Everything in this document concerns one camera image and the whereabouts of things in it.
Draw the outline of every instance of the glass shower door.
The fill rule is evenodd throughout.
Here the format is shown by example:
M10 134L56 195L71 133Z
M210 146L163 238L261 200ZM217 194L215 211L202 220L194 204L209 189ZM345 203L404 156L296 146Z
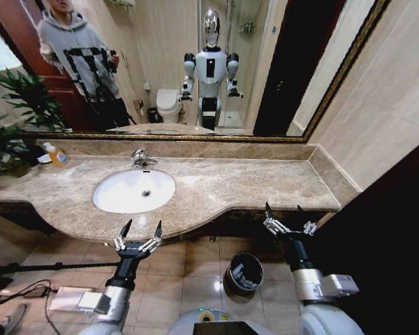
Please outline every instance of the glass shower door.
M200 50L205 46L201 22L205 12L212 8L219 12L221 20L219 46L227 55L236 53L240 59L235 79L244 98L227 97L226 81L224 81L221 85L221 117L215 131L224 134L243 134L269 0L200 0L199 5Z

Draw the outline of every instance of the mirror frame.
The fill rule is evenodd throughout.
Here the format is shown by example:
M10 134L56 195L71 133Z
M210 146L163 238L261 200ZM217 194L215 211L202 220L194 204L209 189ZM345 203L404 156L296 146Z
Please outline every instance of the mirror frame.
M357 36L349 47L340 67L331 80L328 89L324 93L321 102L314 115L304 130L302 136L254 136L254 135L142 135L142 134L119 134L119 133L23 133L23 138L50 138L63 140L153 140L153 141L203 141L203 142L267 142L267 143L307 143L321 118L329 108L333 98L339 91L341 84L346 79L350 69L360 51L365 46L368 38L380 20L383 12L391 0L375 0L366 19L360 27Z

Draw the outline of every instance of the faucet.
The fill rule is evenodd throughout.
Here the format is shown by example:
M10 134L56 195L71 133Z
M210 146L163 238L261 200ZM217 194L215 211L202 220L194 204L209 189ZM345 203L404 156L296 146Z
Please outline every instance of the faucet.
M132 167L137 168L140 165L156 165L158 164L157 161L155 161L152 158L147 157L147 152L143 149L139 149L135 151L132 156L131 160L133 161Z

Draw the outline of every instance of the potted plant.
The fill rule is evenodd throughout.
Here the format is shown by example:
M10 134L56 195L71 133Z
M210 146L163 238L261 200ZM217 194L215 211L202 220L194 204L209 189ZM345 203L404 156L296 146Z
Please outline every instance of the potted plant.
M48 88L36 75L25 75L17 71L14 75L6 70L6 75L0 77L0 85L12 91L3 96L14 108L25 108L22 113L24 122L40 130L53 133L65 130L65 122L59 110L56 98L48 93Z
M27 151L25 144L14 137L20 132L18 127L0 127L0 173L21 177L29 171L29 165L18 154Z

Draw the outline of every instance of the wire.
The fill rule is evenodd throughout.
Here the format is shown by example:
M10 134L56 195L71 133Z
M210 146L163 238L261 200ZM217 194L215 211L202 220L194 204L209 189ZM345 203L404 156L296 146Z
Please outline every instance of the wire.
M49 283L48 286L40 284L43 281L46 281ZM0 300L0 305L9 302L10 300L17 298L17 297L24 297L25 295L27 295L28 293L31 293L35 290L37 290L38 288L48 288L51 291L51 281L49 279L42 279L41 281L36 281L35 283L32 283L31 285L27 286L26 288L24 288L23 290L15 293L14 295L10 295L9 297Z
M45 308L43 310L45 314L45 319L47 319L48 324L51 326L51 328L53 328L54 332L57 335L61 335L61 332L56 328L53 321L51 321L50 317L48 316L48 298L49 297L50 297L50 293L47 294L47 297L45 298Z
M15 293L14 295L10 295L9 297L0 300L0 305L5 304L6 302L9 302L10 300L17 298L17 297L24 297L25 295L39 289L39 288L47 288L48 291L46 292L46 298L45 298L45 307L44 307L44 314L45 319L47 319L47 322L50 324L51 328L53 328L54 332L57 335L61 335L60 331L56 328L53 321L51 321L50 317L48 316L48 298L50 297L51 292L56 292L56 290L53 290L51 288L52 281L50 279L42 279L40 281L36 281L35 283L32 283L31 285L27 286L23 290L20 290L19 292Z

